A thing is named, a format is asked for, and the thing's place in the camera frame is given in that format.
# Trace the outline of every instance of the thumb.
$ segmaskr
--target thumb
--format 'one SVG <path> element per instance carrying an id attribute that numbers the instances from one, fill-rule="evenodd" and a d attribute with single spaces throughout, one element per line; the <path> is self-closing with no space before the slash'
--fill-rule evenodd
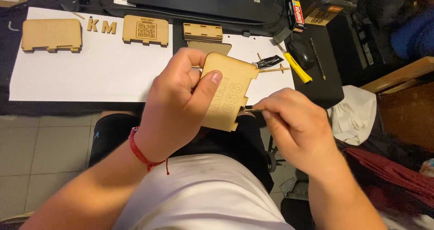
<path id="1" fill-rule="evenodd" d="M 280 117 L 279 113 L 262 110 L 267 127 L 277 143 L 287 144 L 293 142 L 289 125 Z"/>
<path id="2" fill-rule="evenodd" d="M 186 108 L 200 117 L 205 116 L 222 78 L 223 75 L 220 71 L 214 70 L 207 73 L 200 79 Z"/>

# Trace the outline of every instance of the engraved qr code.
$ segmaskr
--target engraved qr code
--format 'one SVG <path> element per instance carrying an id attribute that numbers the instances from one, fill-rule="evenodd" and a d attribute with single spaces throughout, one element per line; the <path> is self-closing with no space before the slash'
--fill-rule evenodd
<path id="1" fill-rule="evenodd" d="M 157 24 L 137 22 L 137 38 L 157 39 Z"/>

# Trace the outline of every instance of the yellow utility knife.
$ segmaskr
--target yellow utility knife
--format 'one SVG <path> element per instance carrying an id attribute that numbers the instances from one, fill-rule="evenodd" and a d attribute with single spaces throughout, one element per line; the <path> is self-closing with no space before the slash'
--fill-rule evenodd
<path id="1" fill-rule="evenodd" d="M 285 59 L 289 62 L 291 67 L 294 69 L 294 71 L 296 71 L 297 75 L 301 78 L 303 83 L 308 84 L 308 83 L 312 82 L 312 78 L 309 75 L 307 75 L 307 73 L 300 67 L 300 65 L 298 65 L 298 63 L 296 62 L 296 60 L 294 60 L 294 58 L 291 56 L 291 54 L 286 52 L 280 46 L 280 44 L 277 44 L 277 46 L 279 47 L 280 51 L 283 53 L 283 56 L 285 56 Z"/>

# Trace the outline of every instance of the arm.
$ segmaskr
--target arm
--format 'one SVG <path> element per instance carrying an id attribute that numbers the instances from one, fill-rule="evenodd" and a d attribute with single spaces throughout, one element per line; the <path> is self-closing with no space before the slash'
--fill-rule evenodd
<path id="1" fill-rule="evenodd" d="M 262 110 L 285 160 L 309 175 L 309 204 L 320 229 L 386 230 L 338 151 L 321 107 L 282 89 L 253 108 Z"/>
<path id="2" fill-rule="evenodd" d="M 148 161 L 165 160 L 198 133 L 222 79 L 219 71 L 200 79 L 200 71 L 191 69 L 203 67 L 205 58 L 201 51 L 182 48 L 152 83 L 141 126 L 134 135 Z M 126 141 L 61 188 L 20 229 L 111 229 L 146 174 L 146 165 Z"/>

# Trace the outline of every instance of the blue fabric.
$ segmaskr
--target blue fabric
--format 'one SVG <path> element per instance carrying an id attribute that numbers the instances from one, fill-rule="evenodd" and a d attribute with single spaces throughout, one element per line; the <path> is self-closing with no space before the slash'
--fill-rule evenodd
<path id="1" fill-rule="evenodd" d="M 434 8 L 429 8 L 391 34 L 391 45 L 403 59 L 434 54 Z"/>

